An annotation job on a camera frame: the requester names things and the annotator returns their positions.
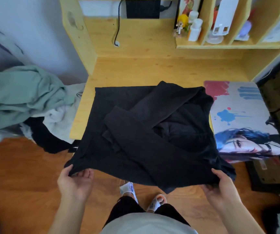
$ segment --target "black cable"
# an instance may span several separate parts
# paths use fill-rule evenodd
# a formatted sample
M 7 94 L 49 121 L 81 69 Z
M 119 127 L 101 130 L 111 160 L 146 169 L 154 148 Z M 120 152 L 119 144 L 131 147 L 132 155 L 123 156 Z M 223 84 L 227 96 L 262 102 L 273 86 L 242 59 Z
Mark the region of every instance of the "black cable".
M 161 5 L 161 7 L 160 7 L 160 12 L 163 12 L 163 11 L 165 11 L 165 10 L 168 10 L 168 9 L 171 7 L 171 4 L 172 4 L 172 1 L 170 1 L 169 6 L 167 6 L 167 7 Z
M 117 33 L 116 33 L 116 36 L 115 36 L 115 39 L 114 39 L 114 45 L 117 46 L 117 47 L 119 47 L 119 45 L 116 44 L 116 38 L 117 38 L 117 35 L 118 35 L 118 32 L 119 32 L 119 25 L 120 25 L 120 23 L 119 23 L 119 12 L 120 12 L 119 9 L 120 9 L 120 5 L 121 5 L 122 1 L 123 0 L 121 0 L 119 2 L 119 5 L 118 5 L 118 29 L 117 29 Z

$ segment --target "desk surface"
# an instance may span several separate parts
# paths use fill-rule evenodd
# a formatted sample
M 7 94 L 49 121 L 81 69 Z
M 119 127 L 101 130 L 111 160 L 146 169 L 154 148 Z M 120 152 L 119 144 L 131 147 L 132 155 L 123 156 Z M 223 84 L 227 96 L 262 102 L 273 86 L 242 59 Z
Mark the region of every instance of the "desk surface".
M 238 60 L 98 58 L 93 75 L 88 77 L 70 137 L 83 137 L 95 87 L 157 85 L 162 80 L 188 88 L 203 86 L 205 80 L 248 78 Z

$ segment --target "green garment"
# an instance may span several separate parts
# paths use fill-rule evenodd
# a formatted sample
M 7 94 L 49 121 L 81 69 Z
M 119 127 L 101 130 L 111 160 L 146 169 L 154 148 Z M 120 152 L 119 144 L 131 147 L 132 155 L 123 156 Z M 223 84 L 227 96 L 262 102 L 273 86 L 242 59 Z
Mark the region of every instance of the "green garment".
M 0 129 L 74 100 L 57 76 L 37 66 L 9 68 L 0 72 Z

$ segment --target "white slipper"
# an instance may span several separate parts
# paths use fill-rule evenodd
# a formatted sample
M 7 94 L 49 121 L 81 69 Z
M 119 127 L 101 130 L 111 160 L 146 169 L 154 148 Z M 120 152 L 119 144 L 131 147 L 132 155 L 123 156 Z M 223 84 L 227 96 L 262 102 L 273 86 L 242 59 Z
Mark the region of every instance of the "white slipper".
M 158 195 L 155 196 L 155 198 L 152 200 L 152 203 L 150 204 L 150 206 L 147 208 L 146 211 L 153 210 L 153 211 L 155 212 L 160 206 L 162 206 L 162 204 L 160 204 L 160 203 L 157 201 L 157 198 L 158 198 L 159 196 L 162 196 L 162 197 L 163 197 L 163 200 L 164 200 L 164 203 L 163 203 L 163 204 L 166 204 L 166 203 L 167 203 L 166 197 L 165 197 L 163 194 L 158 194 Z
M 136 197 L 136 193 L 135 193 L 135 189 L 133 187 L 133 183 L 132 182 L 127 182 L 126 184 L 122 185 L 119 187 L 120 193 L 121 195 L 125 194 L 126 192 L 130 192 L 133 194 L 135 201 L 138 203 L 137 197 Z

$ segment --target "white shirt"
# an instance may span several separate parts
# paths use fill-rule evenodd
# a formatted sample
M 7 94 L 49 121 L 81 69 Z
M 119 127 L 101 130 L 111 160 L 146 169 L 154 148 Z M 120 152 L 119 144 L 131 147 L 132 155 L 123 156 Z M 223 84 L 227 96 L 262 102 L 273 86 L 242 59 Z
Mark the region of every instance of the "white shirt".
M 108 223 L 100 234 L 198 234 L 190 226 L 154 213 L 130 213 Z

